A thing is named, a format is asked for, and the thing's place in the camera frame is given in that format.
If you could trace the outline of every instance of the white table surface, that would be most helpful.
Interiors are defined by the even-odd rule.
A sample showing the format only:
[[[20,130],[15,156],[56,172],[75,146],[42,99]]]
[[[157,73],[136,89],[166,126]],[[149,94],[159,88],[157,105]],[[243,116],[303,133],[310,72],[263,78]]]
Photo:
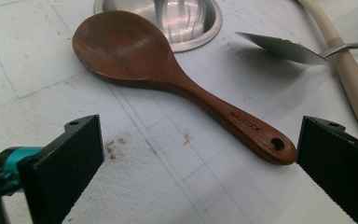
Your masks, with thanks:
[[[224,20],[219,34],[175,54],[192,79],[295,145],[303,116],[337,122],[358,138],[330,66],[287,62],[234,34],[273,35],[322,51],[319,30],[300,4],[217,3]],[[0,0],[0,152],[45,146],[66,122],[99,114],[103,145],[115,154],[107,155],[64,223],[352,223],[297,164],[259,159],[187,99],[92,76],[76,58],[72,36],[93,15],[93,4]],[[358,41],[358,0],[318,4],[344,41]],[[358,62],[358,50],[353,55]],[[12,223],[32,223],[23,193],[4,202]]]

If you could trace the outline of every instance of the spoon handle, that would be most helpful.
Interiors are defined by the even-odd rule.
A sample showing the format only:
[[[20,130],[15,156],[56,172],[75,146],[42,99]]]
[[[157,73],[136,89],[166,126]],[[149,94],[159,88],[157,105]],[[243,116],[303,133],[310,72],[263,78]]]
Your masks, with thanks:
[[[333,55],[335,53],[338,53],[338,52],[341,52],[341,51],[347,50],[347,49],[358,49],[358,43],[346,43],[344,45],[340,45],[340,46],[325,50],[324,52],[320,53],[319,55],[322,58],[326,58],[330,55]]]
[[[297,0],[310,13],[324,36],[328,48],[344,44],[333,23],[324,11],[313,0]],[[347,93],[351,107],[358,119],[358,63],[349,51],[343,51],[332,56],[342,86]]]
[[[165,91],[192,100],[261,158],[281,165],[295,161],[296,147],[283,133],[210,94],[181,69],[172,73],[175,75],[170,76],[165,85],[159,85],[160,88],[165,86]]]

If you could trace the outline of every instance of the wooden spoon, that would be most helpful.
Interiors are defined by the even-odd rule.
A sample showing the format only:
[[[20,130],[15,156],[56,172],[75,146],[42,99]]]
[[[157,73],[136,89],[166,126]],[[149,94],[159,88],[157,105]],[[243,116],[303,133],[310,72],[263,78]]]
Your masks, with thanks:
[[[182,95],[260,157],[277,164],[295,161],[296,148],[286,136],[192,81],[175,60],[163,33],[141,16],[125,11],[94,15],[77,28],[73,47],[77,58],[96,76],[118,85]]]

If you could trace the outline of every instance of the stain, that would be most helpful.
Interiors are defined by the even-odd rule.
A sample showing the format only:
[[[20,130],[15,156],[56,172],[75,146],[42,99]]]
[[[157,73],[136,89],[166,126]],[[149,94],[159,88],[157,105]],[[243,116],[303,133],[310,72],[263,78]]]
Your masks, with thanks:
[[[104,144],[104,156],[114,161],[124,157],[121,147],[127,143],[127,138],[121,137]]]
[[[70,86],[71,88],[76,89],[79,85],[79,81],[75,77],[71,77],[71,78],[65,80],[65,84]]]
[[[185,130],[185,132],[183,133],[183,136],[184,136],[184,138],[186,139],[186,141],[183,143],[183,145],[184,145],[184,146],[190,145],[190,142],[191,142],[191,140],[193,139],[193,137],[190,136],[190,134],[188,133],[187,130]]]

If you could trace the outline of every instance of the metal bowl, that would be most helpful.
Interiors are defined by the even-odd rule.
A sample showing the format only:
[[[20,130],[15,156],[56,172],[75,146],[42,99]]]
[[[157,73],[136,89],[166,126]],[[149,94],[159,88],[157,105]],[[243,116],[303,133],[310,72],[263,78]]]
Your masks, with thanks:
[[[96,0],[94,13],[124,10],[153,22],[167,37],[173,52],[208,43],[222,26],[214,0]]]

